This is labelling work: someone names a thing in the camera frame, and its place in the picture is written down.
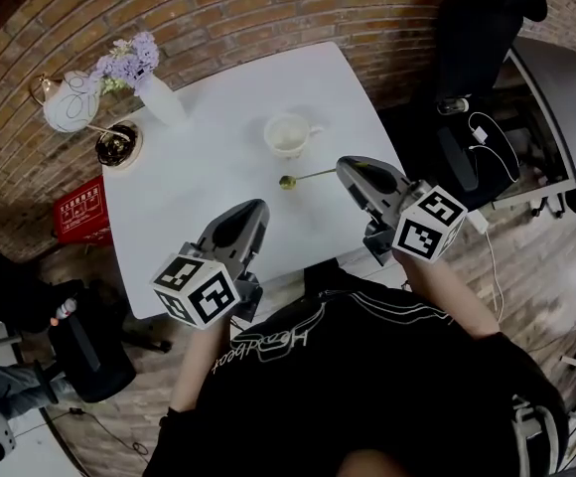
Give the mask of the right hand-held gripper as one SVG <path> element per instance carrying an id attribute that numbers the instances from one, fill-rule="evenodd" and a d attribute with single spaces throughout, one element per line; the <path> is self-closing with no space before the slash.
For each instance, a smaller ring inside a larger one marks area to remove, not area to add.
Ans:
<path id="1" fill-rule="evenodd" d="M 457 236 L 468 210 L 439 186 L 410 181 L 394 166 L 368 157 L 344 156 L 339 180 L 370 215 L 364 246 L 381 264 L 395 249 L 433 263 Z"/>

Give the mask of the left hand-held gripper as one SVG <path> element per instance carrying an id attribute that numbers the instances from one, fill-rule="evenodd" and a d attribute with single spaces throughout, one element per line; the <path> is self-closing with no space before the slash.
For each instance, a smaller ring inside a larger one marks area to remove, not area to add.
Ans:
<path id="1" fill-rule="evenodd" d="M 269 218 L 263 200 L 240 203 L 170 255 L 150 281 L 169 316 L 197 329 L 228 313 L 250 322 L 263 288 L 248 267 L 261 250 Z"/>

